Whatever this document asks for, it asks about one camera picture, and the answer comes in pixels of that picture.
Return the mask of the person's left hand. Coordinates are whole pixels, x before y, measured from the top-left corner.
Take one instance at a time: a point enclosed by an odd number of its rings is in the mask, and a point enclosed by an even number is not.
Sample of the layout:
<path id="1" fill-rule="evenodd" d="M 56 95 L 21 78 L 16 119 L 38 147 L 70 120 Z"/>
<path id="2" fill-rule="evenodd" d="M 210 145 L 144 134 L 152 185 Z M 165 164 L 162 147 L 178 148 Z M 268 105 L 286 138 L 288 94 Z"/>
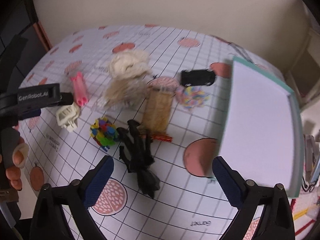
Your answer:
<path id="1" fill-rule="evenodd" d="M 25 167 L 29 146 L 15 128 L 1 131 L 1 163 L 4 164 L 5 176 L 10 186 L 22 190 L 21 174 Z"/>

